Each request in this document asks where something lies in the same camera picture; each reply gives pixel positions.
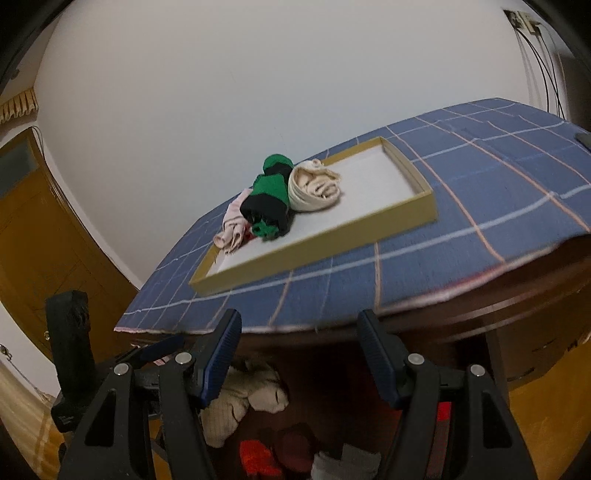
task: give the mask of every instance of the red sock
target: red sock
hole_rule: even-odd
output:
[[[240,460],[247,475],[281,476],[273,453],[258,440],[240,442]]]

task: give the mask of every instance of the screw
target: screw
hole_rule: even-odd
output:
[[[115,365],[115,368],[113,369],[113,372],[115,373],[115,375],[119,375],[119,376],[125,375],[128,371],[129,371],[128,364]]]
[[[486,373],[486,370],[484,370],[484,367],[482,365],[474,364],[470,367],[470,372],[472,372],[472,375],[481,377]]]
[[[411,353],[408,356],[408,361],[413,365],[422,365],[425,363],[425,357],[423,357],[420,353]]]
[[[174,357],[174,361],[177,362],[179,365],[188,364],[193,357],[189,352],[180,352],[177,353],[177,356]]]

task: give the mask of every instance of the wall outlet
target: wall outlet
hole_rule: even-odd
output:
[[[503,10],[503,12],[505,12],[505,15],[507,16],[507,20],[509,20],[509,23],[511,25],[513,25],[513,27],[524,28],[523,20],[517,14],[517,12],[515,12],[513,10]]]
[[[503,12],[513,27],[527,30],[532,35],[540,34],[540,29],[537,27],[539,22],[534,20],[529,13],[516,10],[503,10]]]
[[[523,24],[525,25],[525,28],[527,29],[527,31],[529,33],[531,33],[532,35],[537,35],[540,32],[538,27],[536,27],[534,25],[534,19],[531,18],[531,16],[528,13],[517,12],[517,15],[519,15],[519,17],[521,18],[521,21],[523,22]]]

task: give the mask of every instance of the blue gripper pad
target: blue gripper pad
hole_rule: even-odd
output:
[[[211,337],[208,335],[204,348],[198,353],[194,375],[199,377],[199,367],[203,366],[199,395],[201,408],[206,408],[219,395],[241,333],[240,314],[234,309],[227,309],[216,329],[210,334]]]
[[[404,359],[408,356],[406,347],[400,338],[384,331],[373,310],[359,313],[357,337],[379,396],[392,408],[397,408],[401,400],[397,380],[402,380]]]

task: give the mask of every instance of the white wall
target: white wall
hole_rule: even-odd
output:
[[[23,379],[14,366],[39,390],[56,397],[60,391],[56,367],[33,345],[1,303],[0,332],[2,332],[0,343],[6,346],[12,354],[12,363],[4,355],[0,355],[0,362],[5,364],[31,392],[35,393],[34,389]]]
[[[268,154],[300,160],[480,98],[545,108],[501,6],[525,9],[517,0],[77,0],[38,73],[38,124],[70,200],[141,283]]]

